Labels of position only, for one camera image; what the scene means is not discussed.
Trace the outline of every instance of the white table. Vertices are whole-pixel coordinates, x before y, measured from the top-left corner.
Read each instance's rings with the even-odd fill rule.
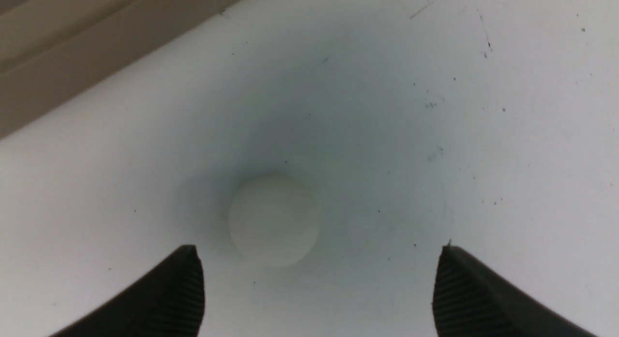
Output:
[[[190,243],[202,337],[435,336],[450,238],[616,335],[618,3],[243,0],[0,142],[0,335],[48,335]],[[290,268],[228,236],[265,172],[321,204]]]

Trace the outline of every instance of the beige wall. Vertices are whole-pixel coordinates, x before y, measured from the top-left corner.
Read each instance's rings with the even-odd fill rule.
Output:
[[[0,137],[236,1],[0,1]]]

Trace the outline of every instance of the white surface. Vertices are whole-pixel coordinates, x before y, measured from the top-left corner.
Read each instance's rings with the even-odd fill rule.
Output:
[[[449,238],[616,335],[618,3],[244,0],[0,143],[0,335],[193,243],[202,337],[430,337]],[[228,236],[266,172],[323,211],[290,268],[241,266]]]
[[[286,267],[316,244],[318,205],[302,183],[268,174],[239,187],[228,211],[228,227],[243,259],[258,266]]]

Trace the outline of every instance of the white ball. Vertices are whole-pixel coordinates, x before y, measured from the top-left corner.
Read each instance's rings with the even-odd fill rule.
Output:
[[[246,260],[284,267],[305,257],[319,233],[312,192],[287,176],[262,176],[236,192],[228,214],[230,236]]]

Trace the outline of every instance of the scratch mark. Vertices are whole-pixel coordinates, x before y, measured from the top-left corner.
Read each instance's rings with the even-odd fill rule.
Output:
[[[430,2],[426,3],[426,5],[422,7],[419,11],[416,11],[415,13],[413,13],[413,15],[411,15],[411,19],[418,16],[421,12],[423,12],[429,6],[432,6],[434,2],[435,2],[434,0],[431,0]]]
[[[490,38],[488,36],[488,30],[486,30],[486,23],[484,22],[484,16],[479,14],[479,20],[482,21],[482,27],[484,27],[484,34],[486,34],[486,42],[488,42],[488,48],[490,48],[490,51],[493,51],[492,45],[490,44]]]

